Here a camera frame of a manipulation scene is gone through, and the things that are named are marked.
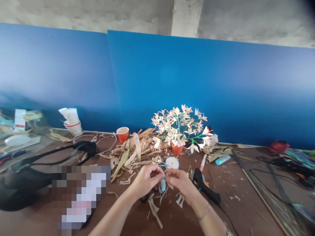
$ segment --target white container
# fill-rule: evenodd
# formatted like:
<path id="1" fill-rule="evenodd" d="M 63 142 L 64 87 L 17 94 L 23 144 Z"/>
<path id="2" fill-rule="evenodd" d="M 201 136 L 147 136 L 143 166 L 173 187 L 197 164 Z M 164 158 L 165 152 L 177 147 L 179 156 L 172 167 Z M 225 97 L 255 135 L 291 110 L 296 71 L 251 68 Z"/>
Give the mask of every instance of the white container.
<path id="1" fill-rule="evenodd" d="M 59 109 L 59 112 L 70 124 L 77 124 L 80 122 L 76 108 L 62 108 Z"/>
<path id="2" fill-rule="evenodd" d="M 67 128 L 67 130 L 69 130 L 69 132 L 73 136 L 80 136 L 80 135 L 82 135 L 81 121 L 79 121 L 79 123 L 74 124 L 74 125 L 73 124 L 64 123 L 64 126 Z"/>

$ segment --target red paper cup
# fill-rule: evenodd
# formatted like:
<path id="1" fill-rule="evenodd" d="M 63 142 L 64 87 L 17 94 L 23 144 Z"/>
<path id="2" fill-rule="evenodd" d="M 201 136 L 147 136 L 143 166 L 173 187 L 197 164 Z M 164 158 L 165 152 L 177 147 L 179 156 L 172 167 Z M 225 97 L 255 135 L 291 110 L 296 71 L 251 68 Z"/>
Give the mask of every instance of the red paper cup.
<path id="1" fill-rule="evenodd" d="M 128 127 L 121 127 L 117 129 L 116 133 L 118 134 L 119 141 L 124 143 L 129 138 L 129 128 Z"/>

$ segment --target red cup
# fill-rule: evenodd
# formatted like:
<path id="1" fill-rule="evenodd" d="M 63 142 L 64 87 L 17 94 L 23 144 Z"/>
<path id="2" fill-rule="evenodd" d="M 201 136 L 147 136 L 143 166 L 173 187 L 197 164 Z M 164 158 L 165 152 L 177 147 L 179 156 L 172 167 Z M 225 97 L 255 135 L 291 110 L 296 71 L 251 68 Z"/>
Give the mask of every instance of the red cup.
<path id="1" fill-rule="evenodd" d="M 124 143 L 129 138 L 129 128 L 128 127 L 121 127 L 117 129 L 116 133 L 118 134 L 119 141 Z"/>
<path id="2" fill-rule="evenodd" d="M 182 146 L 176 146 L 176 145 L 174 145 L 173 143 L 172 143 L 172 147 L 173 147 L 173 153 L 175 154 L 175 155 L 180 155 L 180 153 L 181 153 L 181 150 L 183 149 L 183 146 L 184 145 L 182 145 Z"/>

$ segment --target hand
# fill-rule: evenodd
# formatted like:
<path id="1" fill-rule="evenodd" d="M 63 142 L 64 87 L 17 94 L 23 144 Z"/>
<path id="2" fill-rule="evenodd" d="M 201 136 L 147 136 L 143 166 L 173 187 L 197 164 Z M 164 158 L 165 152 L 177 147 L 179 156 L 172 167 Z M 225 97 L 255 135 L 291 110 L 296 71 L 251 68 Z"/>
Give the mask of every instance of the hand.
<path id="1" fill-rule="evenodd" d="M 143 166 L 127 190 L 137 200 L 150 192 L 151 189 L 157 189 L 164 177 L 165 174 L 158 165 Z"/>
<path id="2" fill-rule="evenodd" d="M 198 189 L 187 177 L 185 171 L 171 168 L 167 169 L 164 173 L 167 184 L 178 188 L 188 205 L 192 206 L 193 202 L 198 201 L 202 197 Z"/>

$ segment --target red object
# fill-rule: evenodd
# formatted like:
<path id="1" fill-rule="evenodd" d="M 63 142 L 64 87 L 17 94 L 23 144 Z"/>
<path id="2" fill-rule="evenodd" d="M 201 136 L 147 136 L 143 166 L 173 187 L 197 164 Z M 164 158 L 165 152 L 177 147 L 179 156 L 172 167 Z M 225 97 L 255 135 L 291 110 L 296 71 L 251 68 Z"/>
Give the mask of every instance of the red object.
<path id="1" fill-rule="evenodd" d="M 121 127 L 117 129 L 116 133 L 118 134 L 119 141 L 124 143 L 129 138 L 129 128 L 128 127 Z"/>
<path id="2" fill-rule="evenodd" d="M 182 145 L 182 146 L 174 146 L 174 144 L 172 143 L 172 147 L 173 147 L 173 153 L 175 154 L 175 155 L 180 155 L 180 153 L 181 153 L 181 150 L 183 149 L 183 146 L 184 145 Z"/>
<path id="3" fill-rule="evenodd" d="M 73 127 L 73 126 L 76 126 L 76 125 L 79 125 L 79 124 L 81 124 L 81 121 L 79 123 L 75 124 L 75 125 L 65 125 L 65 127 Z"/>
<path id="4" fill-rule="evenodd" d="M 268 147 L 268 150 L 273 153 L 284 153 L 290 145 L 283 140 L 276 140 Z"/>
<path id="5" fill-rule="evenodd" d="M 6 160 L 8 160 L 8 159 L 10 159 L 10 158 L 11 158 L 11 156 L 2 159 L 2 160 L 0 161 L 0 166 L 1 166 Z"/>

